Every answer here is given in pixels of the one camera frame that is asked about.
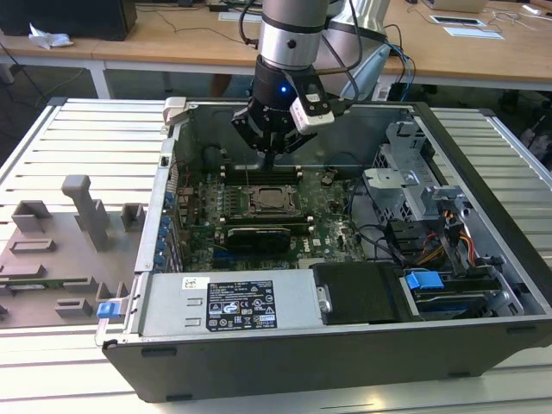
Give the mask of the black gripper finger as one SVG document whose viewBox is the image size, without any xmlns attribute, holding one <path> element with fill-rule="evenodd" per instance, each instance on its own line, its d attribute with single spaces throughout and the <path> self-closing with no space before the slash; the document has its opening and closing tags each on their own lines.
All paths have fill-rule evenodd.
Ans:
<svg viewBox="0 0 552 414">
<path fill-rule="evenodd" d="M 297 131 L 291 135 L 272 133 L 272 166 L 282 155 L 293 153 L 316 136 L 317 133 L 302 135 Z"/>
<path fill-rule="evenodd" d="M 238 110 L 231 119 L 231 124 L 238 135 L 261 158 L 260 167 L 263 170 L 273 169 L 272 137 L 269 132 L 260 130 L 249 115 L 248 108 Z"/>
</svg>

